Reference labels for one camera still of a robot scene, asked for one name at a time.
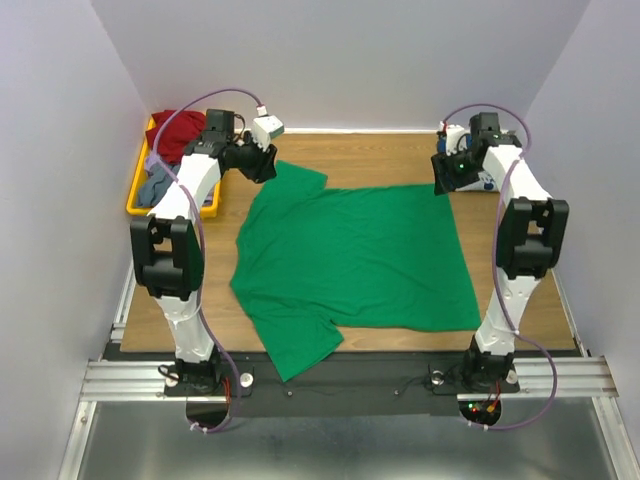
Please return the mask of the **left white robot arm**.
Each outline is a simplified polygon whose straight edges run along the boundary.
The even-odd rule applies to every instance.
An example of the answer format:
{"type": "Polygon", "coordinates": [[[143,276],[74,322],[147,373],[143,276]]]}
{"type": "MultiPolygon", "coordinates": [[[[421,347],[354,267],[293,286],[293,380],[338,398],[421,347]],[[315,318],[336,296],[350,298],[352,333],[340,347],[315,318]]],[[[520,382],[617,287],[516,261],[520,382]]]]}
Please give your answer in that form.
{"type": "Polygon", "coordinates": [[[200,210],[230,169],[255,183],[275,177],[272,141],[284,124],[260,105],[249,131],[236,136],[234,129],[234,112],[207,110],[204,128],[184,148],[165,195],[130,224],[136,281],[161,308],[175,344],[174,363],[159,369],[168,395],[207,396],[229,383],[219,371],[220,350],[202,318],[200,210]]]}

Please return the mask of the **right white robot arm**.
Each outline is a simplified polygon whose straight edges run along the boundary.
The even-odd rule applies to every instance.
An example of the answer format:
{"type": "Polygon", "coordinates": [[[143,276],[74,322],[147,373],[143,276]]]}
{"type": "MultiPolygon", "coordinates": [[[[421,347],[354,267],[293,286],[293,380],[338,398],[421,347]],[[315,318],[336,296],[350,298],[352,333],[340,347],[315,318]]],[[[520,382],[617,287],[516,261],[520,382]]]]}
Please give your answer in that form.
{"type": "Polygon", "coordinates": [[[555,199],[525,161],[529,140],[501,128],[502,108],[481,103],[467,126],[443,120],[431,158],[437,195],[488,175],[499,193],[492,243],[494,290],[461,366],[466,387],[516,381],[515,342],[529,299],[561,253],[570,208],[555,199]]]}

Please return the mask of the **green t shirt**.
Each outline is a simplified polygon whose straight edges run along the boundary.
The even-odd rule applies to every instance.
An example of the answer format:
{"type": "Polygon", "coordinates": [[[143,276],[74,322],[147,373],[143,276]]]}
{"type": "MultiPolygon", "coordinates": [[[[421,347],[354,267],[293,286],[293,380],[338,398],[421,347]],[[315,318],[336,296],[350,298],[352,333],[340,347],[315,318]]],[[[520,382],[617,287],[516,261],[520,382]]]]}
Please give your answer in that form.
{"type": "Polygon", "coordinates": [[[479,327],[450,202],[431,185],[331,188],[289,162],[276,171],[239,230],[230,286],[283,381],[333,353],[346,327],[479,327]]]}

